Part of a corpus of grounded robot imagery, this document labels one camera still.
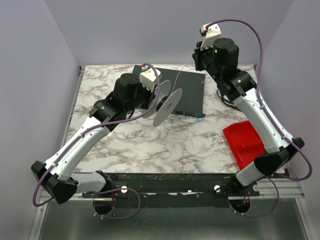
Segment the grey cable spool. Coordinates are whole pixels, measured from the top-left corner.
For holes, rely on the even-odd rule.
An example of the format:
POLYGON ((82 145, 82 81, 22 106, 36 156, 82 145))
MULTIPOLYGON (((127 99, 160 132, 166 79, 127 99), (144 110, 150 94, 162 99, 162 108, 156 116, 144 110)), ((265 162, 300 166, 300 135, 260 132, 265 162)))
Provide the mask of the grey cable spool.
POLYGON ((178 88, 173 93, 169 94, 171 85, 170 80, 165 80, 160 84, 159 98, 157 101, 153 100, 151 102, 151 105, 155 103, 154 108, 142 117, 143 119, 147 119, 153 113, 156 113, 153 119, 154 127, 158 127, 168 118, 182 97, 183 90, 181 88, 178 88))

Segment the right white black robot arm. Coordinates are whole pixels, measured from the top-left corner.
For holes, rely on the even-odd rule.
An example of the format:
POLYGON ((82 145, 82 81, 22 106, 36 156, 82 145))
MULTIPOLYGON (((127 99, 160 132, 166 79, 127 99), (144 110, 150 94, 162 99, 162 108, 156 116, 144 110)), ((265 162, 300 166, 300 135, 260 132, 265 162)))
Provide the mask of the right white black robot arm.
POLYGON ((238 68, 239 47, 230 38, 218 38, 209 47, 197 42, 192 54, 197 71, 206 71, 216 82, 222 95, 246 116, 258 133, 265 152, 236 173, 233 185, 248 186, 264 176, 273 175, 289 162, 305 143, 286 132, 277 131, 281 124, 272 124, 257 98, 257 84, 251 75, 238 68))

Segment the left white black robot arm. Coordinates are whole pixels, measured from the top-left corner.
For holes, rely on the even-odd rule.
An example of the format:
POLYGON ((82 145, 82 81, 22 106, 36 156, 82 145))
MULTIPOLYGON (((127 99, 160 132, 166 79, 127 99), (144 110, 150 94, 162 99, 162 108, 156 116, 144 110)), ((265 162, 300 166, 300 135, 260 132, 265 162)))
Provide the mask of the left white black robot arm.
POLYGON ((155 109, 160 97, 161 72, 147 69, 139 75, 123 73, 115 81, 113 90, 106 98, 94 103, 79 130, 69 141, 46 161, 35 161, 31 166, 37 185, 32 203, 40 207, 36 200, 40 188, 46 190, 58 204, 67 202, 74 194, 103 192, 110 181, 102 171, 75 173, 74 170, 87 153, 118 125, 127 123, 128 113, 138 108, 144 110, 144 117, 155 109))

